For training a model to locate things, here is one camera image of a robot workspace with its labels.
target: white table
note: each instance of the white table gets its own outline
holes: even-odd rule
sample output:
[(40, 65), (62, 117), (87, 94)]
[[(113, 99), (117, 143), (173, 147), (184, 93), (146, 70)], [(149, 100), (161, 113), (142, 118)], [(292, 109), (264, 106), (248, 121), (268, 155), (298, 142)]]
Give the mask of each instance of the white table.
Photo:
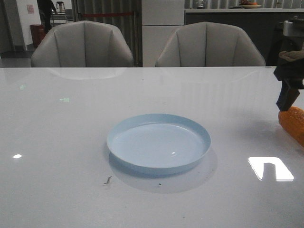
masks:
[[(304, 227), (304, 149), (278, 123), (273, 70), (1, 68), (0, 227)], [(117, 165), (108, 132), (149, 113), (198, 122), (211, 150), (169, 177)], [(260, 180), (250, 157), (279, 158), (294, 178), (272, 167)]]

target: light blue plate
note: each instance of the light blue plate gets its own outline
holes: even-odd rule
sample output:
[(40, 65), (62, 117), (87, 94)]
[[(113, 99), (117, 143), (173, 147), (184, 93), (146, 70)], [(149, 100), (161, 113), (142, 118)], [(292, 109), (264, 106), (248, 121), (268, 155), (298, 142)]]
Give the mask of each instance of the light blue plate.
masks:
[(211, 146), (198, 123), (176, 115), (145, 114), (123, 120), (107, 145), (121, 164), (135, 171), (168, 175), (197, 165)]

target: chair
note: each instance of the chair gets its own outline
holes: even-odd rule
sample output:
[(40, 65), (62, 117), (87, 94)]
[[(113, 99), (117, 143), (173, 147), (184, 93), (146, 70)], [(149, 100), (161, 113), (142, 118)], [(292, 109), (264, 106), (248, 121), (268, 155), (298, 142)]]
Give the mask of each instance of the chair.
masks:
[(32, 67), (132, 67), (133, 56), (114, 25), (79, 21), (52, 28), (31, 58)]
[(156, 67), (265, 66), (247, 33), (239, 27), (212, 22), (174, 30)]
[(65, 17), (67, 22), (74, 21), (72, 9), (65, 9)]

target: red trash can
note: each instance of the red trash can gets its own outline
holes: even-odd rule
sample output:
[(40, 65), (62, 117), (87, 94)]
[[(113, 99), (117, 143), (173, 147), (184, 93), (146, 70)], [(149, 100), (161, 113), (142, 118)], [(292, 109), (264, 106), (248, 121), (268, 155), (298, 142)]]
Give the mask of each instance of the red trash can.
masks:
[(43, 38), (46, 36), (43, 25), (30, 25), (34, 47), (37, 48)]

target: corn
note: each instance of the corn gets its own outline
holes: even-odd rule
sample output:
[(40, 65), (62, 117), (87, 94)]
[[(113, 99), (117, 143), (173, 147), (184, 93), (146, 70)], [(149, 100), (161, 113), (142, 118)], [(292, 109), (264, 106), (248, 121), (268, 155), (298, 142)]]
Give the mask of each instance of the corn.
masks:
[(288, 111), (279, 112), (278, 118), (283, 129), (304, 147), (304, 110), (290, 107)]

